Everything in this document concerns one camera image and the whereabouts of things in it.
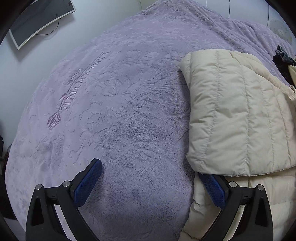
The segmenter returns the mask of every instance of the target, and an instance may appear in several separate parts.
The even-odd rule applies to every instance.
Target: embossed pattern
[[[98,158],[103,174],[79,208],[98,238],[178,240],[194,178],[186,160],[189,91],[179,62],[201,49],[236,50],[257,56],[285,82],[272,62],[278,44],[292,55],[263,25],[170,0],[74,50],[36,89],[10,151],[5,179],[21,225],[36,184],[58,186]]]

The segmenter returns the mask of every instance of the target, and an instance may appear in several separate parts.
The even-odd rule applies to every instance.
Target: bed
[[[37,184],[58,186],[98,158],[103,174],[79,209],[97,237],[178,240],[194,180],[181,59],[202,49],[245,52],[287,84],[272,62],[277,45],[295,53],[263,25],[162,0],[75,49],[37,87],[11,147],[5,181],[22,227]]]

